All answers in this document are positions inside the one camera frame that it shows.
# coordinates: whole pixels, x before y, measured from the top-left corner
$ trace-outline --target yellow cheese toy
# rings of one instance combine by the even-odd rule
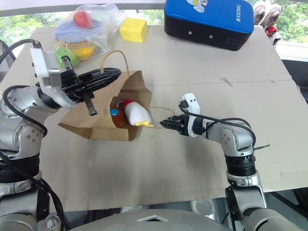
[[[120,27],[120,35],[123,40],[132,42],[144,42],[148,33],[148,25],[145,20],[127,18]]]

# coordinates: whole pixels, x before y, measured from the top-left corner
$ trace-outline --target blue case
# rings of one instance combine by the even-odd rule
[[[253,31],[253,8],[244,0],[166,0],[170,36],[237,51]]]

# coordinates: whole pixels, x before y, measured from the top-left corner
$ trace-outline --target cartoon sticker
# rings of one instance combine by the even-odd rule
[[[207,0],[187,0],[187,2],[193,5],[193,8],[199,13],[203,13],[205,7],[207,6]]]

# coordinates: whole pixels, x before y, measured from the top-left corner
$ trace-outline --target green trees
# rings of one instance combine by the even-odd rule
[[[254,4],[260,0],[247,0]],[[282,6],[282,14],[276,27],[285,41],[308,43],[308,3],[290,0],[270,0]],[[164,23],[163,10],[139,10],[139,14],[149,25]],[[35,28],[53,26],[55,22],[67,16],[68,13],[39,13],[0,17],[0,39],[8,45],[21,39],[28,38]]]
[[[282,6],[276,27],[286,41],[308,42],[308,3],[273,0]]]
[[[27,39],[36,28],[53,26],[61,17],[57,13],[35,13],[0,17],[0,39],[12,45],[22,39]]]

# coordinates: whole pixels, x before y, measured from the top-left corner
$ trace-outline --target tabletop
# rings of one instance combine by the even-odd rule
[[[39,28],[32,35],[46,51],[53,50],[52,30]],[[116,34],[110,46],[125,53],[130,70],[142,70],[152,107],[180,114],[178,100],[193,92],[203,115],[247,120],[256,147],[270,144],[255,152],[265,192],[308,186],[308,107],[262,28],[255,27],[239,51],[172,38],[163,26],[149,26],[144,43]],[[30,47],[12,65],[1,91],[35,84]],[[82,61],[76,72],[99,68],[102,57]],[[125,70],[122,59],[112,54],[104,66]],[[43,178],[65,211],[224,196],[226,164],[218,143],[152,128],[143,128],[132,142],[87,140],[57,125],[67,112],[47,118],[40,152]]]

